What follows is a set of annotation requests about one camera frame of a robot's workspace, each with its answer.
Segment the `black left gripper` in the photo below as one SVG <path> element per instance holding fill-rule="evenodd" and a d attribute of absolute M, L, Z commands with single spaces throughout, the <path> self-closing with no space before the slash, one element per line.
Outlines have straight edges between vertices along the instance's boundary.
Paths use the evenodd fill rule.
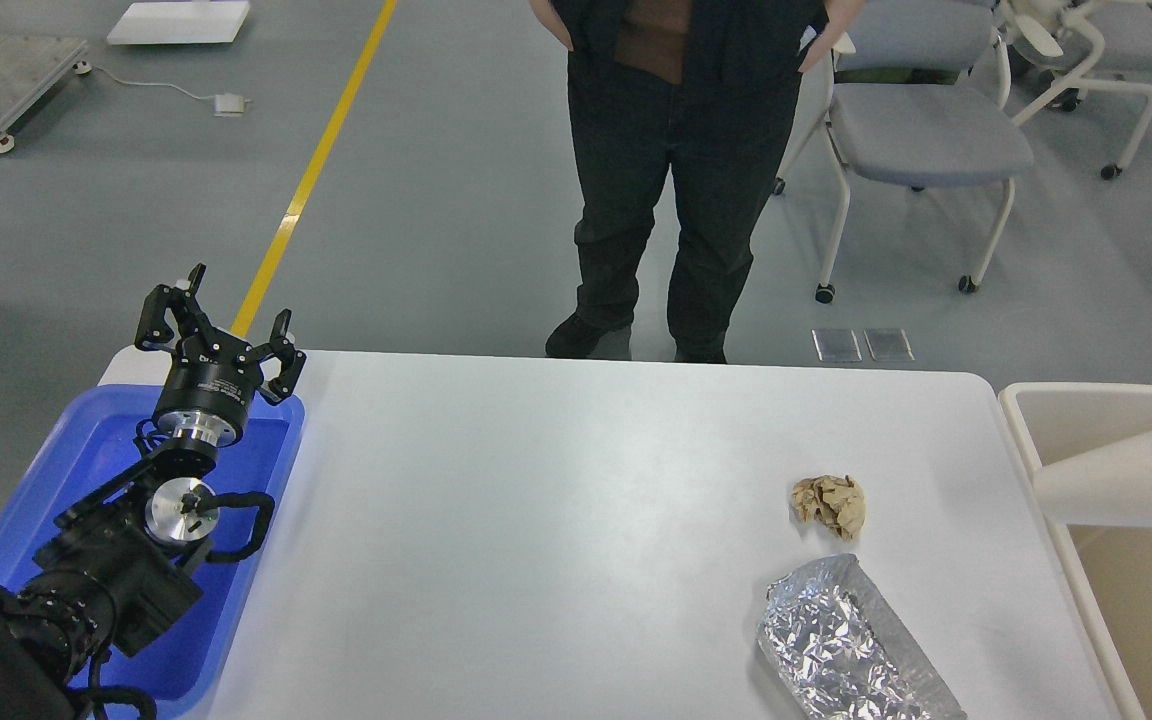
<path fill-rule="evenodd" d="M 152 423 L 166 435 L 200 429 L 211 445 L 234 445 L 247 429 L 253 396 L 270 406 L 291 397 L 306 365 L 306 353 L 294 344 L 291 309 L 275 316 L 268 341 L 251 346 L 223 334 L 198 305 L 197 291 L 207 266 L 198 263 L 174 285 L 147 291 L 134 346 L 142 351 L 172 351 L 172 367 Z M 276 361 L 276 373 L 262 365 Z"/>

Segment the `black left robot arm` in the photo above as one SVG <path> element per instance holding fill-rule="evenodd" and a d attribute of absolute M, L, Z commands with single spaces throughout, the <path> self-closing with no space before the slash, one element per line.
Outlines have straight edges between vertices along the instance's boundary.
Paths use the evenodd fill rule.
<path fill-rule="evenodd" d="M 291 397 L 306 353 L 289 309 L 260 344 L 215 327 L 197 300 L 205 272 L 198 264 L 143 304 L 134 346 L 172 365 L 134 438 L 141 458 L 59 511 L 33 579 L 0 585 L 0 719 L 105 719 L 113 705 L 156 719 L 154 697 L 104 684 L 103 666 L 137 655 L 200 601 L 202 564 L 238 564 L 268 537 L 270 493 L 219 493 L 205 479 L 243 438 L 256 397 Z"/>

